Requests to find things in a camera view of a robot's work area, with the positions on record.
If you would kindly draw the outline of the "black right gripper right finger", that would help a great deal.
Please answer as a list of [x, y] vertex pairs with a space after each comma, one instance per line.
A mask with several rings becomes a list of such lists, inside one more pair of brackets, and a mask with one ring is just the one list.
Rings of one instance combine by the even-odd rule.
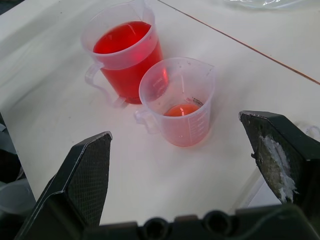
[[320, 216], [320, 143], [284, 115], [239, 112], [253, 149], [252, 158], [281, 203], [299, 206], [308, 218]]

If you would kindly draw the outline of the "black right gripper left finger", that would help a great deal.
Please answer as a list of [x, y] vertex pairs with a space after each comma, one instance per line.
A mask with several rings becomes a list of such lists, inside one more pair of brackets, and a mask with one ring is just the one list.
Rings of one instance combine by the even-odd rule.
[[17, 240], [80, 240], [100, 224], [109, 182], [110, 131], [75, 144], [46, 185]]

